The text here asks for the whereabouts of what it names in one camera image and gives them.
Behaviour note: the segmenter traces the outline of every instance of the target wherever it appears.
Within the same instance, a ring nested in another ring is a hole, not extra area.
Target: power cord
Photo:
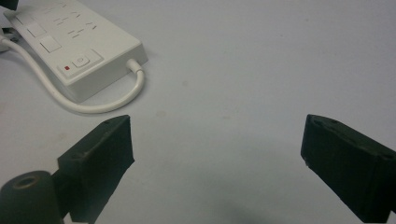
[[[106,113],[115,109],[118,109],[129,102],[131,102],[136,95],[142,90],[143,85],[145,83],[145,73],[140,64],[134,60],[130,59],[126,66],[137,75],[137,81],[134,85],[134,88],[128,92],[126,95],[121,97],[119,100],[106,104],[106,105],[79,105],[76,104],[69,99],[67,99],[63,94],[61,94],[52,84],[52,82],[47,78],[44,71],[41,69],[40,65],[32,58],[32,56],[21,46],[13,43],[8,40],[5,36],[0,35],[0,46],[4,45],[10,47],[17,51],[23,59],[29,64],[30,67],[34,70],[38,79],[40,79],[41,83],[43,83],[44,87],[50,93],[50,95],[62,106],[66,107],[69,110],[76,111],[83,114],[100,114]]]

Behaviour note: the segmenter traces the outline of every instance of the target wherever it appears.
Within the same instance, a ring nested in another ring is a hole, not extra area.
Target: white surface
[[[145,43],[147,85],[120,110],[75,115],[0,54],[0,184],[54,172],[97,124],[129,114],[136,162],[98,224],[361,223],[300,147],[311,113],[396,148],[395,1],[81,2]]]
[[[148,60],[141,41],[76,0],[30,1],[5,16],[48,66],[52,82],[75,103],[125,76],[128,60]],[[77,66],[73,61],[81,55],[90,61]]]

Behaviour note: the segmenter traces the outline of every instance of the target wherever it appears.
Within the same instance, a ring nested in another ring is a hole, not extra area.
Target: white power strip
[[[148,60],[138,39],[76,0],[40,0],[5,16],[76,103],[129,73],[128,60]]]

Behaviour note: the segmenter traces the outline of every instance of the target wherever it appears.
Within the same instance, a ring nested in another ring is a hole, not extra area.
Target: white cable
[[[19,45],[13,43],[12,41],[8,40],[6,37],[0,35],[0,44],[3,44],[5,46],[10,47],[11,49],[14,49],[17,51],[23,59],[32,67],[34,70],[35,74],[37,77],[40,79],[40,81],[43,83],[44,87],[47,89],[47,91],[52,95],[53,98],[59,104],[63,105],[64,107],[76,111],[79,113],[84,113],[84,114],[99,114],[99,113],[106,113],[111,110],[118,109],[129,102],[131,102],[136,95],[142,90],[143,85],[145,83],[145,74],[142,69],[142,67],[137,63],[136,60],[130,59],[126,66],[131,69],[132,72],[134,72],[137,75],[137,80],[136,84],[134,85],[134,88],[128,92],[126,95],[124,95],[122,98],[119,100],[106,104],[106,105],[79,105],[76,104],[66,97],[64,97],[50,82],[50,80],[47,78],[46,74],[44,71],[41,69],[40,65],[37,64],[37,62],[30,56],[30,54],[22,47]]]
[[[1,39],[3,39],[3,35],[4,35],[4,32],[0,26],[0,38]],[[6,45],[0,45],[0,52],[7,51],[7,50],[8,50],[8,47]]]

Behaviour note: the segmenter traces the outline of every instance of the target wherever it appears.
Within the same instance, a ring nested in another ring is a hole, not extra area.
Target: power switch
[[[72,60],[73,65],[75,65],[76,67],[82,67],[89,62],[90,60],[82,55]]]

